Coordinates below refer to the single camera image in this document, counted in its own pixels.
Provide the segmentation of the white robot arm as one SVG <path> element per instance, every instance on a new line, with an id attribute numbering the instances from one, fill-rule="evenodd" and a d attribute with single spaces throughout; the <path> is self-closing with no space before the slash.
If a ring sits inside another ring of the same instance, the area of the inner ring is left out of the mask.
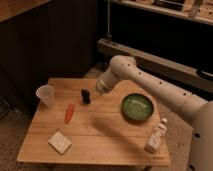
<path id="1" fill-rule="evenodd" d="M 123 55 L 111 58 L 108 69 L 97 79 L 95 90 L 109 93 L 122 80 L 142 87 L 193 128 L 186 170 L 213 171 L 213 100 L 207 101 L 150 75 L 137 67 L 134 57 Z"/>

